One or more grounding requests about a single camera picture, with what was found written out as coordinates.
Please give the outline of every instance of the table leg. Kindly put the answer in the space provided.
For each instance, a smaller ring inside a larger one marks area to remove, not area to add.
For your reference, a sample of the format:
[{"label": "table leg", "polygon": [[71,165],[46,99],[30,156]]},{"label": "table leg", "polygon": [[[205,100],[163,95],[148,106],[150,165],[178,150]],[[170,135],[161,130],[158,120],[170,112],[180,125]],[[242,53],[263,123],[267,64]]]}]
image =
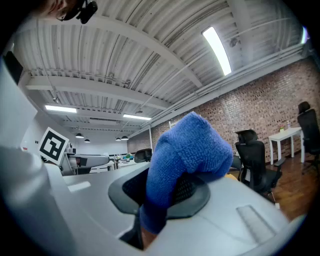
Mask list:
[{"label": "table leg", "polygon": [[276,144],[278,145],[278,161],[281,159],[281,144],[280,141],[277,141]]},{"label": "table leg", "polygon": [[304,133],[300,132],[300,141],[301,141],[301,163],[305,162],[305,146],[304,146]]},{"label": "table leg", "polygon": [[291,136],[291,157],[295,156],[295,149],[294,149],[294,137]]},{"label": "table leg", "polygon": [[269,144],[270,144],[270,164],[274,164],[274,149],[272,147],[272,140],[269,139]]}]

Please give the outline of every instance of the white table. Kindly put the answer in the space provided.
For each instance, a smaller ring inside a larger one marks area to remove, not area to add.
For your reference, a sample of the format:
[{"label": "white table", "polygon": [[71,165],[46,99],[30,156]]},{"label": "white table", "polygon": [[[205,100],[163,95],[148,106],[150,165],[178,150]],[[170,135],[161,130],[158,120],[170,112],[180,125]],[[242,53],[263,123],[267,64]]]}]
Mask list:
[{"label": "white table", "polygon": [[106,163],[104,165],[92,167],[90,170],[90,174],[107,172],[108,167],[111,167],[111,170],[113,171],[114,170],[114,162],[110,160],[108,163]]},{"label": "white table", "polygon": [[123,167],[127,167],[127,166],[133,166],[136,165],[137,163],[134,160],[130,160],[130,162],[128,163],[122,163],[119,161],[118,163],[118,168],[123,168]]},{"label": "white table", "polygon": [[291,157],[295,156],[294,150],[294,136],[300,136],[301,140],[301,163],[305,162],[305,147],[304,147],[304,133],[301,130],[301,127],[289,128],[283,132],[269,136],[270,144],[270,163],[274,164],[274,149],[272,147],[272,141],[277,143],[278,147],[278,161],[281,159],[281,144],[280,142],[291,137]]}]

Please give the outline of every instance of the blue towel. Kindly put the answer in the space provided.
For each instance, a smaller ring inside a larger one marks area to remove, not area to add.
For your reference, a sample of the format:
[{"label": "blue towel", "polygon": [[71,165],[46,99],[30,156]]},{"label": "blue towel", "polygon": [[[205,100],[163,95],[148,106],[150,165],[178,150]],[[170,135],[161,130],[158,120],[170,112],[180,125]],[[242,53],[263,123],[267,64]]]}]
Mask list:
[{"label": "blue towel", "polygon": [[223,177],[233,151],[210,123],[191,112],[166,131],[155,147],[146,181],[146,197],[139,211],[140,224],[158,234],[166,225],[177,179],[185,172],[212,172]]}]

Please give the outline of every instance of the brick wall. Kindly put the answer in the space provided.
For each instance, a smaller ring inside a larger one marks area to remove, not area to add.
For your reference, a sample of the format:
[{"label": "brick wall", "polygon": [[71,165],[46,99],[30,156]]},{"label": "brick wall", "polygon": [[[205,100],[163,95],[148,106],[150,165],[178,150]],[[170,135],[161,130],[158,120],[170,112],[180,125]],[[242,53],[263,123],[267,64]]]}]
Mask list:
[{"label": "brick wall", "polygon": [[138,150],[150,148],[149,130],[146,130],[127,141],[128,152],[135,153]]},{"label": "brick wall", "polygon": [[[219,98],[215,98],[171,119],[180,120],[191,111],[195,111],[207,119],[212,127],[232,145],[238,137],[236,131],[253,129],[258,140],[265,144],[266,162],[270,161],[270,145],[268,136],[279,132],[279,126],[290,121],[297,127],[298,104],[308,101],[315,109],[318,121],[320,114],[320,74],[310,58],[297,61],[273,73],[260,77]],[[169,129],[169,121],[151,129],[152,144],[155,149],[158,138]],[[129,149],[141,149],[149,142],[148,131],[131,138]],[[283,156],[291,152],[290,138],[281,142]],[[294,150],[299,151],[300,138],[294,139]],[[274,159],[278,158],[277,145],[273,144]]]}]

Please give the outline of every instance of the ceiling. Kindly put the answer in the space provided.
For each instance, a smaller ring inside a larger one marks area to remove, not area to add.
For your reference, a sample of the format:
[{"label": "ceiling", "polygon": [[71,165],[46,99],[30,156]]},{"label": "ceiling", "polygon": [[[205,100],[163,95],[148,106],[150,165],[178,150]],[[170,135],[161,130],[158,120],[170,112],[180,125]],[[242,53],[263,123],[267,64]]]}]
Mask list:
[{"label": "ceiling", "polygon": [[[49,113],[72,132],[135,135],[213,99],[210,93],[218,89],[225,88],[220,94],[232,90],[234,86],[227,87],[231,81],[296,61],[303,48],[302,26],[277,0],[97,4],[97,13],[85,25],[77,19],[31,18],[14,38],[14,54],[31,75],[27,89],[37,91],[33,95],[44,103],[56,104],[54,86],[59,105],[78,109],[77,114]],[[229,58],[232,73],[227,76],[202,36],[210,26]],[[233,38],[238,44],[230,47]],[[123,117],[137,111],[152,120],[128,122]],[[114,122],[99,124],[92,118]]]}]

